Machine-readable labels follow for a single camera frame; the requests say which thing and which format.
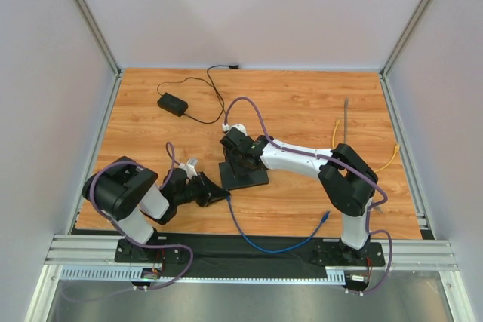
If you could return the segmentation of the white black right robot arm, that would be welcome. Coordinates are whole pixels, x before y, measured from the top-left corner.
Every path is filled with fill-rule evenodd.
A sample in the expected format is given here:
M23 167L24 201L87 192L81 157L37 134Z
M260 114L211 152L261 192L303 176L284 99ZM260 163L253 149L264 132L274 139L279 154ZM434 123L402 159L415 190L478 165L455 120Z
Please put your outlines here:
M318 179L342 213L340 241L353 250L365 247L370 239L368 209L378 178L351 146L311 149L264 135L254 140L237 127L225 132L220 143L236 171L285 170Z

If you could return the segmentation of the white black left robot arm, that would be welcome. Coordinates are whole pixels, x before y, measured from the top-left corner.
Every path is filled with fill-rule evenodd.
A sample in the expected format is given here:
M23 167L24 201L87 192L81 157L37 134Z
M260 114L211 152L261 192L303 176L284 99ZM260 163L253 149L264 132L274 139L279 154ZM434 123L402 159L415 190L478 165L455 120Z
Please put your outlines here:
M171 163L161 184L158 174L124 156L91 176L82 196L130 243L152 249L158 233L149 223L170 222L178 207L196 203L207 207L230 192L195 169L197 160Z

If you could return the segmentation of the black network switch box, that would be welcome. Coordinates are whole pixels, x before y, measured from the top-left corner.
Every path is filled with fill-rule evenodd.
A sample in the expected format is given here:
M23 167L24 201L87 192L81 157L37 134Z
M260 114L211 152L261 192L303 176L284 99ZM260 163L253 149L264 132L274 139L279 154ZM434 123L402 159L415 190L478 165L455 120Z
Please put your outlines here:
M244 175L237 175L225 161L219 163L219 171L222 187L229 191L269 184L269 176L265 170L253 170Z

